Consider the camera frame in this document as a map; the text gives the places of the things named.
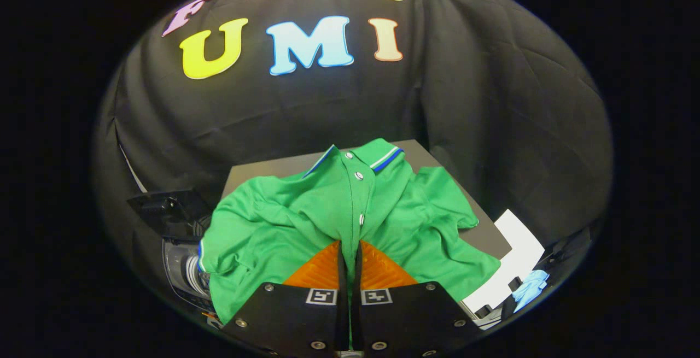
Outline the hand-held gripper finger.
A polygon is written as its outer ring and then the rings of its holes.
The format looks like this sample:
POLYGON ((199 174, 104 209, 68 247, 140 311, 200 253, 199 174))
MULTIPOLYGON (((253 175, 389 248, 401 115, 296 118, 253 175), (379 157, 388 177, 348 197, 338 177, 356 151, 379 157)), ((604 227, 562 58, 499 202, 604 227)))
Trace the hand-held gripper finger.
POLYGON ((360 241, 352 294, 352 342, 366 357, 446 357, 482 330, 437 281, 419 283, 360 241))
POLYGON ((283 283, 260 284, 221 331, 269 357, 335 357, 346 350, 347 267, 340 242, 283 283))

